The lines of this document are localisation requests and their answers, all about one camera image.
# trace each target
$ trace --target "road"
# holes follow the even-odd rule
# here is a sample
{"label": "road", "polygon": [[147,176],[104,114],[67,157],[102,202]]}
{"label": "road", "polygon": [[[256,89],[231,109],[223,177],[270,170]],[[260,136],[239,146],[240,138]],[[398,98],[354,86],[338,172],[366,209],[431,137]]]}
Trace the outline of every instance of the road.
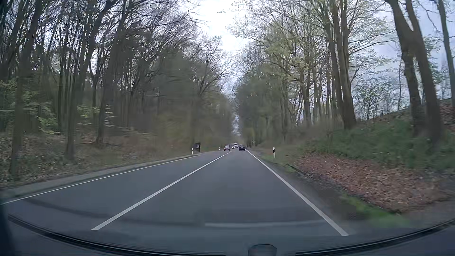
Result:
{"label": "road", "polygon": [[157,250],[226,251],[248,239],[347,235],[279,174],[238,150],[202,153],[5,207],[62,234]]}

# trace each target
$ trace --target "sky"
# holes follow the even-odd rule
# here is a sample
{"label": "sky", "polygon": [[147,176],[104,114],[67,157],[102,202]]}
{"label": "sky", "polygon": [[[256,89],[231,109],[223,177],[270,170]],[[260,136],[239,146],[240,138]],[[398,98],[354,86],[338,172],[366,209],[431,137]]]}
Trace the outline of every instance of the sky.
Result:
{"label": "sky", "polygon": [[227,29],[227,26],[233,24],[234,18],[239,15],[233,10],[233,3],[234,0],[201,0],[194,11],[198,14],[196,17],[204,22],[201,29],[209,36],[221,36],[222,49],[236,54],[247,40],[236,38]]}
{"label": "sky", "polygon": [[[194,11],[197,13],[197,18],[204,21],[201,29],[209,36],[221,36],[223,42],[222,48],[235,55],[241,51],[248,40],[236,38],[227,30],[227,26],[233,24],[236,16],[244,14],[233,10],[232,4],[234,2],[235,0],[201,0],[199,6]],[[437,8],[434,4],[430,3],[429,0],[420,0],[420,2],[423,5],[419,6],[419,4],[416,3],[415,9],[419,15],[422,32],[424,35],[435,36],[438,33],[434,29],[433,24],[439,31],[441,30]],[[429,10],[428,16],[432,21],[428,18],[424,8]],[[382,13],[381,15],[388,16],[390,21],[393,22],[391,14]],[[448,19],[455,20],[455,13],[448,13]],[[448,27],[450,34],[455,35],[455,22],[448,22]],[[452,49],[455,48],[455,39],[451,40],[451,45]],[[395,57],[399,53],[397,49],[399,49],[399,45],[395,45],[394,43],[375,47],[375,50],[379,55],[386,57]],[[439,52],[435,52],[435,57],[439,59],[441,59],[441,57],[445,58],[443,47],[441,47]]]}

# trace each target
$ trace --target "solid edge line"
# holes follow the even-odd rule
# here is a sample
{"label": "solid edge line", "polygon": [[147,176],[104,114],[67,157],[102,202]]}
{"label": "solid edge line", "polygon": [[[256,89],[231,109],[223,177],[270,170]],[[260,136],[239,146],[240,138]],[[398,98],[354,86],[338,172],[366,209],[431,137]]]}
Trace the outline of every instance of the solid edge line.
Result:
{"label": "solid edge line", "polygon": [[89,183],[89,182],[92,182],[92,181],[96,181],[96,180],[100,180],[100,179],[105,179],[105,178],[109,178],[109,177],[113,177],[113,176],[117,176],[117,175],[121,175],[121,174],[130,173],[130,172],[142,170],[142,169],[149,168],[149,167],[153,167],[153,166],[158,166],[158,165],[162,165],[162,164],[168,164],[168,163],[172,163],[172,162],[176,162],[176,161],[180,161],[180,160],[185,160],[185,159],[193,158],[193,157],[196,157],[196,156],[198,156],[198,155],[190,156],[190,157],[185,157],[185,158],[181,158],[181,159],[177,159],[177,160],[172,160],[172,161],[164,162],[164,163],[160,163],[160,164],[149,165],[149,166],[145,166],[145,167],[141,167],[141,168],[129,170],[129,171],[126,171],[126,172],[122,172],[122,173],[118,173],[118,174],[109,175],[109,176],[106,176],[106,177],[101,177],[101,178],[97,178],[97,179],[91,179],[91,180],[88,180],[88,181],[84,181],[84,182],[81,182],[81,183],[77,183],[77,184],[65,186],[65,187],[62,187],[62,188],[53,189],[53,190],[49,190],[49,191],[46,191],[46,192],[41,192],[41,193],[38,193],[38,194],[35,194],[35,195],[29,195],[29,196],[26,196],[26,197],[21,197],[21,198],[18,198],[18,199],[14,199],[14,200],[11,200],[11,201],[4,202],[4,203],[2,203],[2,204],[0,204],[0,205],[5,205],[5,204],[13,203],[13,202],[16,202],[16,201],[19,201],[19,200],[23,200],[23,199],[27,199],[27,198],[30,198],[30,197],[34,197],[34,196],[37,196],[37,195],[47,194],[47,193],[54,192],[54,191],[57,191],[57,190],[67,189],[67,188],[74,187],[74,186],[77,186],[77,185],[82,185],[82,184]]}
{"label": "solid edge line", "polygon": [[145,203],[145,202],[148,201],[150,198],[152,198],[152,197],[156,196],[157,194],[159,194],[159,193],[161,193],[161,192],[167,190],[168,188],[172,187],[173,185],[175,185],[175,184],[178,183],[179,181],[181,181],[181,180],[183,180],[184,178],[186,178],[186,177],[192,175],[193,173],[199,171],[200,169],[206,167],[207,165],[209,165],[209,164],[215,162],[216,160],[222,158],[223,156],[225,156],[225,155],[227,155],[227,154],[224,154],[224,155],[218,157],[217,159],[212,160],[212,161],[210,161],[209,163],[207,163],[207,164],[205,164],[205,165],[203,165],[203,166],[197,168],[196,170],[194,170],[194,171],[188,173],[187,175],[185,175],[185,176],[181,177],[180,179],[178,179],[178,180],[172,182],[171,184],[167,185],[166,187],[164,187],[164,188],[158,190],[157,192],[151,194],[150,196],[148,196],[148,197],[142,199],[141,201],[139,201],[139,202],[133,204],[132,206],[130,206],[130,207],[124,209],[124,210],[121,211],[120,213],[118,213],[118,214],[116,214],[115,216],[111,217],[110,219],[104,221],[103,223],[99,224],[98,226],[92,228],[91,230],[99,230],[99,229],[101,229],[102,227],[106,226],[107,224],[109,224],[109,223],[113,222],[114,220],[116,220],[116,219],[122,217],[124,214],[126,214],[126,213],[129,212],[129,211],[131,211],[132,209],[134,209],[134,208],[140,206],[141,204]]}
{"label": "solid edge line", "polygon": [[253,155],[250,151],[248,151],[250,155],[252,155],[254,158],[256,158],[257,161],[259,161],[263,166],[265,166],[269,171],[271,171],[275,176],[278,177],[283,183],[285,183],[294,193],[296,193],[305,203],[307,203],[315,212],[317,212],[326,222],[328,222],[340,235],[342,236],[348,236],[349,234],[344,231],[338,224],[335,223],[331,218],[329,218],[325,213],[323,213],[317,206],[315,206],[308,198],[306,198],[304,195],[302,195],[297,189],[295,189],[291,184],[289,184],[287,181],[285,181],[283,178],[281,178],[280,175],[278,175],[275,171],[273,171],[270,167],[268,167],[266,164],[264,164],[261,160],[259,160],[255,155]]}

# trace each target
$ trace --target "grass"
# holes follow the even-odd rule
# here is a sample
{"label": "grass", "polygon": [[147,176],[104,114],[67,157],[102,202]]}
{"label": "grass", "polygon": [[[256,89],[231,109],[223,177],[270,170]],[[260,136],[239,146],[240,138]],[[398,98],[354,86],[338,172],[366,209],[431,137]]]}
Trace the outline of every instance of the grass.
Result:
{"label": "grass", "polygon": [[343,202],[355,206],[357,212],[366,216],[373,226],[383,228],[410,226],[409,221],[405,217],[387,212],[380,207],[371,206],[357,197],[342,194],[340,198]]}
{"label": "grass", "polygon": [[289,173],[295,173],[296,170],[288,163],[286,163],[285,161],[283,160],[280,160],[280,159],[277,159],[277,158],[273,158],[273,155],[262,155],[261,158],[263,158],[264,160],[267,160],[271,163],[274,163],[274,164],[278,164],[282,167],[284,167],[284,169],[289,172]]}
{"label": "grass", "polygon": [[402,119],[336,130],[329,137],[308,143],[305,151],[370,159],[392,167],[401,165],[455,173],[454,134],[446,133],[440,148],[434,152],[427,138],[412,137],[410,123]]}

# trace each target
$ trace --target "dry brown leaves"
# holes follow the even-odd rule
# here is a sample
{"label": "dry brown leaves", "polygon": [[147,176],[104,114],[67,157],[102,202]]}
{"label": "dry brown leaves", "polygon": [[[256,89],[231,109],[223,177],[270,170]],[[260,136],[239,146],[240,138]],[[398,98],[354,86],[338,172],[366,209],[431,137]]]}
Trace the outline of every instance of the dry brown leaves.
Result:
{"label": "dry brown leaves", "polygon": [[405,212],[448,197],[436,179],[419,171],[386,169],[367,160],[313,153],[297,160],[296,167],[392,211]]}

